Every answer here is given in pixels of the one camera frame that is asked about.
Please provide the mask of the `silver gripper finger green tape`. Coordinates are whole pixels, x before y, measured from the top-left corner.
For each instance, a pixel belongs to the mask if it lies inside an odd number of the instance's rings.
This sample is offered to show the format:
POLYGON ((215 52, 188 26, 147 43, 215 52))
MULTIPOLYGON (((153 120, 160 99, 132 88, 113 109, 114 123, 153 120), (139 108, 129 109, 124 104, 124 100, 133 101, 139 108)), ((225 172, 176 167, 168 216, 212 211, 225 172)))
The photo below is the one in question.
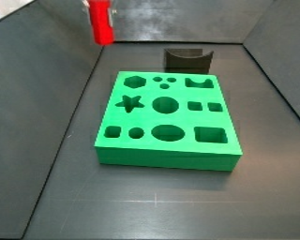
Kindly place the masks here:
POLYGON ((114 0, 109 0, 109 25, 113 25, 113 17, 116 12, 114 0))

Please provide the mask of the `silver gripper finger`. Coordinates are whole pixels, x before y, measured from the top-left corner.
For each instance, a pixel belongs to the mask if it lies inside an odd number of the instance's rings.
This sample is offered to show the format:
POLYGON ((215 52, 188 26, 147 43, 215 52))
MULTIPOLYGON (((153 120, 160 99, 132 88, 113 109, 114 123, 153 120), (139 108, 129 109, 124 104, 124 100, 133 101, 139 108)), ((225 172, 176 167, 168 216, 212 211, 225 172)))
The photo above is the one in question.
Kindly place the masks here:
POLYGON ((84 6, 88 8, 90 6, 89 1, 88 0, 81 0, 81 1, 82 1, 84 6))

